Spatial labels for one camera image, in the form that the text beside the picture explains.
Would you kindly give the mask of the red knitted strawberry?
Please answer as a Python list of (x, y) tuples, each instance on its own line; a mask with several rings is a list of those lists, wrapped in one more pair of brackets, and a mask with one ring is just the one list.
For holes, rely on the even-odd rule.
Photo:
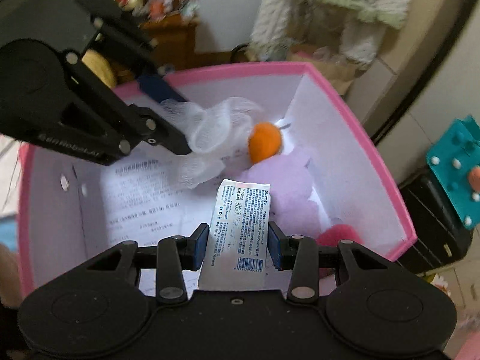
[(350, 240), (363, 245), (364, 240), (357, 230), (348, 224), (335, 224), (327, 230), (320, 233), (316, 238), (316, 243), (319, 246), (336, 247), (342, 240)]

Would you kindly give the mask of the white mesh bath pouf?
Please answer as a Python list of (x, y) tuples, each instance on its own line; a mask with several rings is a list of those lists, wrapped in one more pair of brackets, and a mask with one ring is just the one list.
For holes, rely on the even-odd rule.
[(193, 189), (225, 169), (224, 159), (247, 148), (264, 110), (244, 97), (229, 97), (203, 108), (195, 102), (166, 100), (159, 114), (185, 134), (192, 152), (173, 161), (169, 178), (175, 186)]

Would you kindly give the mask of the purple plush toy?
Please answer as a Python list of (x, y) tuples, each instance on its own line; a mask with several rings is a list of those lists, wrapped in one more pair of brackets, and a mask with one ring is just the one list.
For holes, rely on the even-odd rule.
[(320, 211), (312, 200), (311, 157), (299, 147), (277, 154), (235, 177), (235, 180), (270, 186), (269, 219), (288, 236), (320, 236)]

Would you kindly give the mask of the orange soft sponge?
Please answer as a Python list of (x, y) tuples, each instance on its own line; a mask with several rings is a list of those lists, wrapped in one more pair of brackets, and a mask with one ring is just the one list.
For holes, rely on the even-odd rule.
[(281, 130), (274, 124), (256, 124), (248, 139), (248, 153), (252, 164), (258, 164), (274, 155), (282, 147)]

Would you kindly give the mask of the pink cardboard box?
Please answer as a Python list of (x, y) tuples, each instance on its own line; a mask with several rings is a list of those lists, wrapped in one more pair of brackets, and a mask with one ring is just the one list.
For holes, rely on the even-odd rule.
[(391, 173), (358, 119), (329, 82), (305, 63), (237, 63), (171, 74), (187, 106), (167, 108), (134, 84), (116, 93), (172, 117), (193, 151), (179, 156), (140, 144), (110, 165), (27, 145), (19, 195), (19, 270), (24, 293), (120, 242), (155, 245), (189, 235), (212, 217), (217, 189), (250, 168), (254, 124), (281, 129), (289, 166), (267, 185), (311, 188), (298, 196), (309, 236), (352, 226), (363, 244), (396, 260), (416, 233)]

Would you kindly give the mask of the black suitcase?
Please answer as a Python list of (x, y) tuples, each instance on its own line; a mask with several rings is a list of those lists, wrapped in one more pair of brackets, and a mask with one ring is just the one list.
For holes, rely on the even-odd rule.
[(400, 184), (400, 194), (417, 241), (396, 263), (420, 274), (456, 263), (467, 255), (473, 232), (464, 227), (433, 172), (424, 167)]

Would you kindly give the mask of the teal felt handbag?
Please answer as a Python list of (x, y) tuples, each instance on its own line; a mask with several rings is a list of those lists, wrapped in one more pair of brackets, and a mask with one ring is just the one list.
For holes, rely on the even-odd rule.
[(426, 161), (468, 230), (479, 224), (479, 125), (455, 119), (427, 151)]

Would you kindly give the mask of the cream fluffy cardigan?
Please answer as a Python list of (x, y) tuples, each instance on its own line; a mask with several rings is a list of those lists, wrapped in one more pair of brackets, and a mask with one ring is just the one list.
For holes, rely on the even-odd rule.
[(366, 69), (386, 30), (404, 26), (411, 0), (262, 0), (249, 50), (273, 60), (301, 42), (337, 50), (341, 58)]

